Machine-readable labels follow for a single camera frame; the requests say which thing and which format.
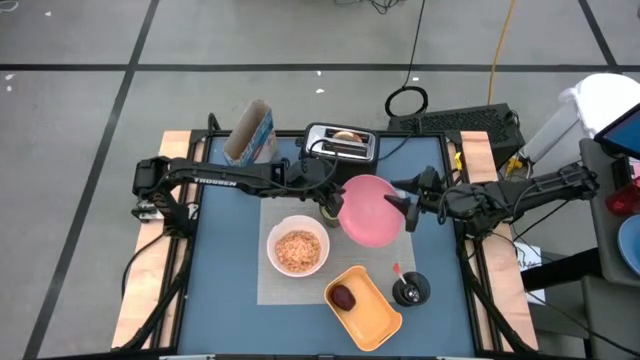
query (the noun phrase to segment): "floor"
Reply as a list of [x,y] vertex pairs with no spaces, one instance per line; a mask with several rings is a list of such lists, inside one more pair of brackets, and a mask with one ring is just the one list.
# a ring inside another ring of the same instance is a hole
[[[332,0],[31,0],[0,11],[3,358],[109,349],[139,228],[134,165],[157,153],[164,130],[203,128],[209,112],[230,129],[255,98],[271,103],[278,128],[385,128],[420,4],[379,15]],[[639,5],[517,2],[493,101],[520,113],[525,139],[590,73],[640,81]],[[411,83],[429,92],[429,110],[486,103],[508,6],[427,0]],[[393,104],[418,107],[410,95]],[[559,254],[592,247],[592,229],[576,229],[588,213],[566,215],[527,240]]]

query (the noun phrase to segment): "purple fruit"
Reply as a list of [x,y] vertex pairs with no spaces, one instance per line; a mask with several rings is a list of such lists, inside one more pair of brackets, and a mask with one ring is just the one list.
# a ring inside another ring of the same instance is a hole
[[336,285],[331,289],[329,294],[331,301],[340,309],[349,311],[356,305],[356,298],[349,289],[344,285]]

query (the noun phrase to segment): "computer screen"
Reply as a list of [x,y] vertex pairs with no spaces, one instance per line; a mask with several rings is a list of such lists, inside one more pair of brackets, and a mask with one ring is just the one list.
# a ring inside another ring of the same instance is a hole
[[640,158],[640,104],[598,133],[595,140],[612,150]]

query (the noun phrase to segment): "yellow tray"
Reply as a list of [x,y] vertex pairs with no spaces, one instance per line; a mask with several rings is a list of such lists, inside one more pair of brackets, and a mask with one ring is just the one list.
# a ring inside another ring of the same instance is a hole
[[[338,284],[346,286],[356,299],[356,305],[350,311],[331,302],[331,288]],[[402,325],[402,315],[393,310],[362,265],[350,267],[327,285],[324,301],[362,351],[377,349]]]

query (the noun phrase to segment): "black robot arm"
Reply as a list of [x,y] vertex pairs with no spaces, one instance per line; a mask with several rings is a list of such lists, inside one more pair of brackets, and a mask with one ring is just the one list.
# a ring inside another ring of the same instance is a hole
[[151,202],[164,217],[167,234],[192,235],[195,220],[189,209],[171,195],[176,186],[189,183],[238,188],[258,197],[293,197],[319,203],[329,216],[338,215],[343,190],[331,181],[333,164],[306,158],[293,165],[283,159],[266,164],[233,167],[164,156],[138,162],[133,193]]
[[417,201],[385,195],[405,215],[406,230],[414,231],[420,213],[438,214],[466,223],[467,234],[484,238],[506,219],[516,220],[530,209],[554,200],[591,199],[598,189],[596,174],[577,163],[532,179],[462,184],[445,189],[438,172],[427,167],[409,180],[392,181],[393,186],[418,195]]

